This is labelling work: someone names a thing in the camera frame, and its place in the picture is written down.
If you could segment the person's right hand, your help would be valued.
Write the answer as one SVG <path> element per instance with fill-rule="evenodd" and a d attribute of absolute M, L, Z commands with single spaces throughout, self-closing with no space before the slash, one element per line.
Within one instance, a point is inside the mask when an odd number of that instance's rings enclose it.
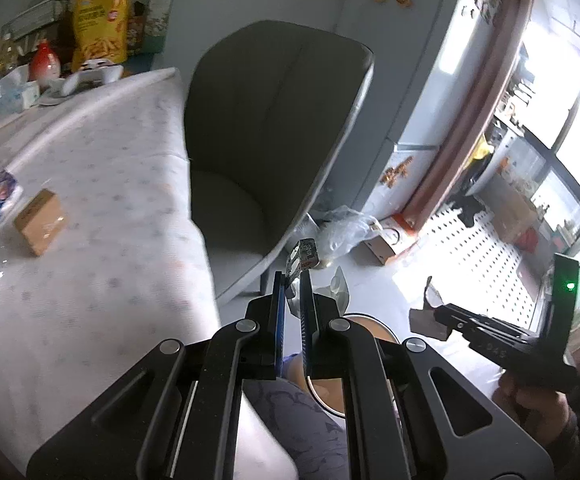
<path fill-rule="evenodd" d="M 546 450 L 578 445 L 577 417 L 564 393 L 522 387 L 504 372 L 492 400 Z"/>

